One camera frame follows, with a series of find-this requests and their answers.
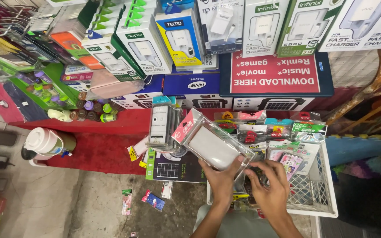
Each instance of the finger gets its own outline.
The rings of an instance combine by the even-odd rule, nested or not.
[[[198,163],[201,165],[202,169],[204,170],[204,173],[207,174],[212,174],[214,170],[209,166],[205,161],[199,159]]]
[[[266,164],[268,164],[270,167],[272,167],[273,170],[276,171],[276,175],[277,175],[278,180],[280,181],[280,183],[281,183],[285,188],[287,188],[287,190],[290,190],[290,189],[289,189],[288,178],[286,177],[286,172],[284,171],[284,166],[283,166],[283,164],[280,163],[280,162],[273,161],[273,160],[264,160],[264,162],[265,162]]]
[[[242,161],[245,159],[242,155],[239,155],[235,158],[232,164],[226,169],[227,173],[232,176],[235,176],[237,170],[241,167]]]
[[[249,180],[251,181],[252,191],[260,190],[261,184],[257,174],[251,169],[245,169],[244,172],[246,176],[248,176]]]
[[[272,167],[268,164],[266,164],[264,161],[261,162],[252,162],[250,163],[253,167],[258,167],[264,171],[264,174],[267,176],[268,180],[270,181],[270,186],[283,186],[282,183],[278,180],[278,177]]]

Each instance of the concrete floor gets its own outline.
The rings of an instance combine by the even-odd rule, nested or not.
[[[133,189],[132,215],[121,215],[123,189]],[[198,208],[205,204],[206,185],[175,182],[172,199],[162,212],[141,201],[147,189],[161,195],[162,182],[139,175],[83,172],[68,238],[125,238],[138,232],[141,238],[186,238],[193,231]],[[311,237],[309,216],[293,215],[295,225]]]

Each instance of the tecno logo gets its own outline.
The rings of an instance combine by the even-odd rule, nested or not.
[[[202,87],[204,87],[207,83],[205,83],[204,81],[198,81],[198,82],[192,82],[188,85],[188,88],[189,89],[200,89]]]
[[[165,22],[164,25],[166,28],[169,27],[176,27],[176,26],[184,26],[185,24],[183,23],[183,20],[178,20],[178,21],[172,21],[172,22]]]
[[[99,50],[102,50],[101,47],[97,46],[97,47],[90,47],[90,48],[86,48],[88,51],[99,51]]]
[[[126,38],[128,40],[130,39],[137,39],[137,38],[144,38],[144,34],[142,32],[136,32],[136,33],[133,33],[133,34],[126,34]]]

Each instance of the plastic basket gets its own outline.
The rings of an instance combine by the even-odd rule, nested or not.
[[[321,144],[317,164],[311,166],[308,176],[295,174],[289,184],[288,213],[334,218],[338,216],[325,143]],[[207,182],[207,204],[212,203],[211,187]]]

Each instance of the hand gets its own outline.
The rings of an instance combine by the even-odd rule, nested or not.
[[[250,165],[262,169],[270,181],[270,187],[264,187],[260,184],[260,180],[254,171],[245,170],[245,174],[251,180],[252,194],[262,213],[269,220],[288,216],[286,202],[290,189],[283,164],[273,160],[264,160],[263,162],[250,163]]]
[[[224,213],[228,211],[233,200],[235,175],[243,160],[242,155],[237,156],[230,167],[224,171],[213,170],[203,160],[198,160],[213,191],[213,206],[220,206]]]

